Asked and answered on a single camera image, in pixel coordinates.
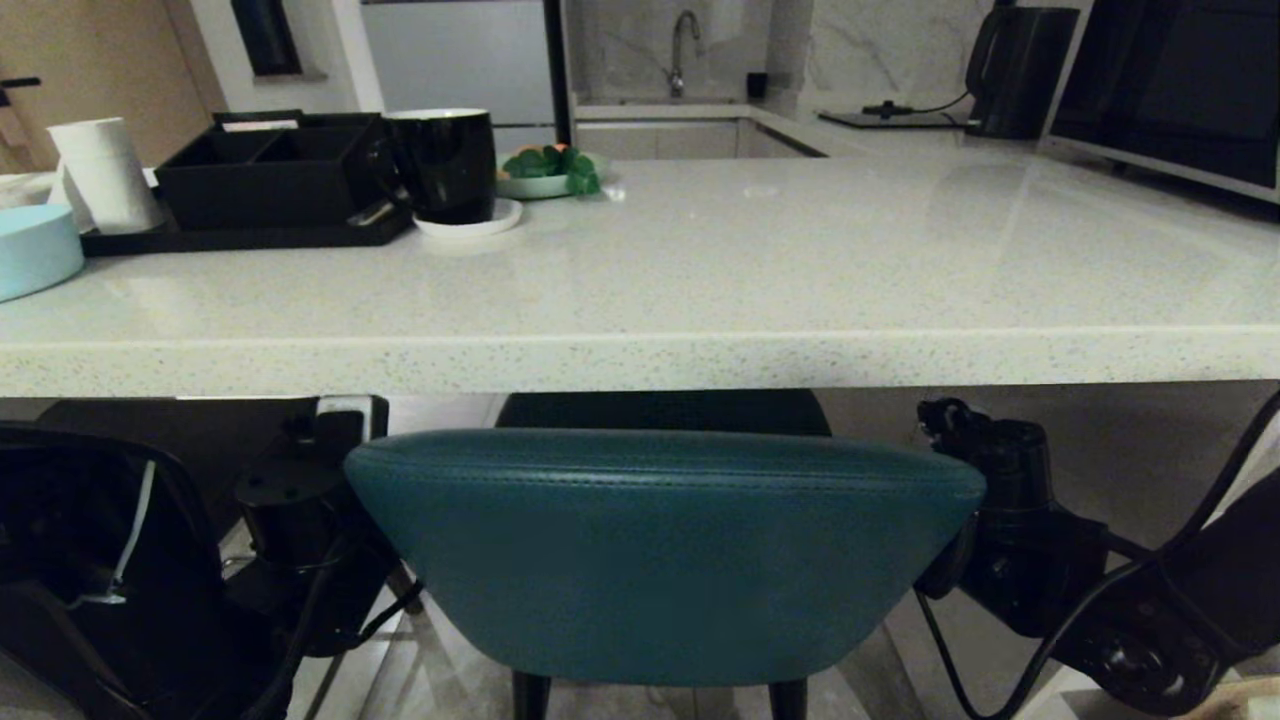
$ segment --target light blue round box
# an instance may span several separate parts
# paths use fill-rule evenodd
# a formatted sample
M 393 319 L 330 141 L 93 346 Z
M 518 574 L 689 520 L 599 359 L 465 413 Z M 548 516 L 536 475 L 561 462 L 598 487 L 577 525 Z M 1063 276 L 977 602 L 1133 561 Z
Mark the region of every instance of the light blue round box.
M 83 266 L 69 206 L 0 210 L 0 302 L 58 284 Z

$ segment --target teal chair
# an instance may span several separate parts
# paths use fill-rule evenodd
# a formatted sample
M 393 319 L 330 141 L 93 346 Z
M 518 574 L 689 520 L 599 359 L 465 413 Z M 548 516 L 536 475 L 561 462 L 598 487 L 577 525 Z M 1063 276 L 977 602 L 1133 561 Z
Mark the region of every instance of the teal chair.
M 513 669 L 515 716 L 552 678 L 768 684 L 777 720 L 847 655 L 977 509 L 940 455 L 829 437 L 489 429 L 390 437 L 356 492 L 442 610 Z

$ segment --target white saucer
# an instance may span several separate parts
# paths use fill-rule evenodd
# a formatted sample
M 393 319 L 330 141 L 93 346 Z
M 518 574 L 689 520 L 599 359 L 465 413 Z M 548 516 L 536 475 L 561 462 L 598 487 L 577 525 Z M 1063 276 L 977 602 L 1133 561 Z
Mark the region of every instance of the white saucer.
M 521 205 L 518 200 L 498 197 L 493 204 L 493 219 L 488 223 L 442 225 L 440 223 L 420 220 L 415 215 L 413 224 L 421 228 L 422 233 L 430 237 L 438 237 L 440 240 L 467 240 L 472 237 L 488 237 L 490 234 L 498 234 L 502 231 L 511 229 L 520 222 L 520 215 L 522 215 L 524 211 L 525 206 Z

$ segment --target microwave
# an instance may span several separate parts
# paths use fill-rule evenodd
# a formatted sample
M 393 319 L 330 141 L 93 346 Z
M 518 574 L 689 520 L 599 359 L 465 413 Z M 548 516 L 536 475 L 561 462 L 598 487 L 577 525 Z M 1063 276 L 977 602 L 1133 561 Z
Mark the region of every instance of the microwave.
M 1096 0 L 1046 142 L 1280 204 L 1280 3 Z

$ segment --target refrigerator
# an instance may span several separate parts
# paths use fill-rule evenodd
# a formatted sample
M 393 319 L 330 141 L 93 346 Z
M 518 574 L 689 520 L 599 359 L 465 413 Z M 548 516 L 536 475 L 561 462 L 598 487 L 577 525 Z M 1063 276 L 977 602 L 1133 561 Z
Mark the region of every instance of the refrigerator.
M 568 142 L 559 0 L 364 0 L 387 111 L 484 108 L 498 152 Z

